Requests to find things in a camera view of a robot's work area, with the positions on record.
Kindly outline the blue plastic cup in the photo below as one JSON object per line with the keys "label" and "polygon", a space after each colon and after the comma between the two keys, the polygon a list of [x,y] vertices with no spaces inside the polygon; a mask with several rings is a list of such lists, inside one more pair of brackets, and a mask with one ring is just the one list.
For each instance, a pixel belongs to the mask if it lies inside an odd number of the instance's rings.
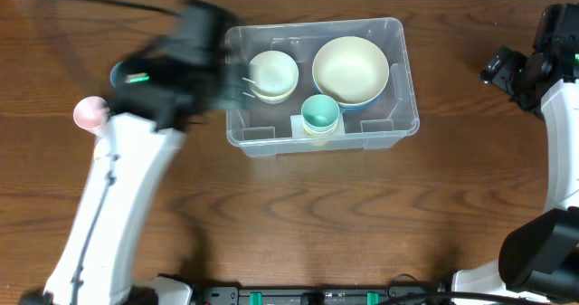
{"label": "blue plastic cup", "polygon": [[116,79],[118,76],[118,71],[119,71],[119,67],[122,64],[122,62],[117,62],[111,69],[110,74],[109,74],[109,81],[110,84],[112,85],[113,88],[116,87]]}

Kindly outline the grey small bowl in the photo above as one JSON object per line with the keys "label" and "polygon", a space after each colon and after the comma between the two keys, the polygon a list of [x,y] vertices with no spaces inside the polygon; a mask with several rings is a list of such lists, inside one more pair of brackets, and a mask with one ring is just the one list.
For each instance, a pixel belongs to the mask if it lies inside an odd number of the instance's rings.
{"label": "grey small bowl", "polygon": [[279,104],[279,103],[284,102],[285,100],[287,100],[290,97],[289,94],[275,96],[275,97],[268,97],[268,96],[260,95],[258,93],[255,93],[254,96],[257,99],[259,99],[265,103],[268,103],[268,104]]}

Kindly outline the white small bowl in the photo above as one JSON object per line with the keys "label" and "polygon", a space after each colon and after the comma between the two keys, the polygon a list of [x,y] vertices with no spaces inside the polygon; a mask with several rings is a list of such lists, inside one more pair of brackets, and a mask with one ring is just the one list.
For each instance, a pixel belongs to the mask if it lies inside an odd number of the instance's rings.
{"label": "white small bowl", "polygon": [[254,94],[266,100],[278,100],[291,94],[299,81],[299,68],[286,53],[261,52],[249,63],[250,84]]}

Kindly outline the pink plastic cup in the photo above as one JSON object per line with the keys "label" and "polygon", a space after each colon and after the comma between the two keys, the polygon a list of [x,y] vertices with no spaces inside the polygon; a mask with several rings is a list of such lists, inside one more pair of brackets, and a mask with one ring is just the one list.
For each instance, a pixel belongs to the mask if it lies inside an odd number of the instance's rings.
{"label": "pink plastic cup", "polygon": [[107,102],[98,96],[82,99],[73,111],[73,120],[79,128],[101,138],[107,135],[108,119]]}

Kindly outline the cream plastic cup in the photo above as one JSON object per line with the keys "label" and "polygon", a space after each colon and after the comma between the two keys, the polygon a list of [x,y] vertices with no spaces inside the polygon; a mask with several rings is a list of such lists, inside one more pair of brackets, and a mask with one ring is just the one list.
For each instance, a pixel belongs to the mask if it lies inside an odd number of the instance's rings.
{"label": "cream plastic cup", "polygon": [[304,131],[310,136],[327,136],[334,133],[337,126],[325,130],[314,130],[310,127],[304,127]]}

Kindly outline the green plastic cup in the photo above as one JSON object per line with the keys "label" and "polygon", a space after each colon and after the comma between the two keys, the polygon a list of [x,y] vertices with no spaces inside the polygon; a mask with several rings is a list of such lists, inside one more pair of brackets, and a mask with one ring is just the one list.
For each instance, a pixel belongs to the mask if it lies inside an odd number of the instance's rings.
{"label": "green plastic cup", "polygon": [[317,94],[304,101],[301,115],[305,127],[325,130],[336,126],[340,116],[340,108],[331,97]]}

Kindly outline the clear plastic storage bin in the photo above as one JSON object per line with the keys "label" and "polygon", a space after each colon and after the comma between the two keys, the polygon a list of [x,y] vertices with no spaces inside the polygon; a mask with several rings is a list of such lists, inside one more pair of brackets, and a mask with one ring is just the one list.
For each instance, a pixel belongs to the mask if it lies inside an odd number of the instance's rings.
{"label": "clear plastic storage bin", "polygon": [[[321,148],[308,143],[302,124],[303,102],[319,92],[311,65],[333,39],[356,36],[377,45],[390,65],[390,78],[377,101],[359,112],[342,112],[332,140]],[[402,23],[393,17],[302,24],[237,26],[225,35],[233,61],[249,62],[261,52],[280,51],[298,65],[299,81],[279,104],[253,99],[249,110],[226,114],[226,136],[248,157],[268,157],[350,148],[390,148],[420,127]]]}

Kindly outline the dark blue bowl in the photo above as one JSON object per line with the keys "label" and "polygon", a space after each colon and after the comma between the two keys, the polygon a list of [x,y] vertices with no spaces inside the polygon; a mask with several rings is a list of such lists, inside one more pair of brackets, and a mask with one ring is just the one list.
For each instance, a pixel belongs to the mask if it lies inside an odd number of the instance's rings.
{"label": "dark blue bowl", "polygon": [[346,105],[345,103],[340,103],[337,101],[336,98],[333,98],[333,100],[337,103],[342,112],[348,113],[348,112],[359,112],[367,109],[377,101],[377,98],[372,99],[366,103],[356,105]]}

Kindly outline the beige bowl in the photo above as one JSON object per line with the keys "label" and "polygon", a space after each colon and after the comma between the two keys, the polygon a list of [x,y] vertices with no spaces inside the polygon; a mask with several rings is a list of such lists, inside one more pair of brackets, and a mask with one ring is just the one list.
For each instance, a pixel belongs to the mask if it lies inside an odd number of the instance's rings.
{"label": "beige bowl", "polygon": [[311,70],[319,92],[346,109],[373,102],[390,78],[390,65],[382,50],[356,36],[339,37],[323,45]]}

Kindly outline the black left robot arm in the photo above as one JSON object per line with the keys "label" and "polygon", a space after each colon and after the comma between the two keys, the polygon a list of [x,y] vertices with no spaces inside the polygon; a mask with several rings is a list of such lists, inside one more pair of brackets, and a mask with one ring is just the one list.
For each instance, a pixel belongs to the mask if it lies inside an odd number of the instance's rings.
{"label": "black left robot arm", "polygon": [[133,282],[131,272],[158,187],[194,116],[248,106],[246,65],[224,42],[236,14],[185,0],[173,33],[157,37],[112,70],[112,93],[79,102],[76,124],[95,146],[62,256],[23,304],[191,304],[193,286],[173,275]]}

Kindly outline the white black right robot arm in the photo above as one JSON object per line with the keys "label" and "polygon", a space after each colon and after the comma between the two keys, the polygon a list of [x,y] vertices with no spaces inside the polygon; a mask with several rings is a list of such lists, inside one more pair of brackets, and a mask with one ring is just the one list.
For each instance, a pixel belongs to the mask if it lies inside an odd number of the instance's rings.
{"label": "white black right robot arm", "polygon": [[452,275],[451,291],[481,304],[578,301],[578,6],[548,6],[533,49],[501,47],[479,75],[545,122],[548,146],[543,213],[506,237],[497,260]]}

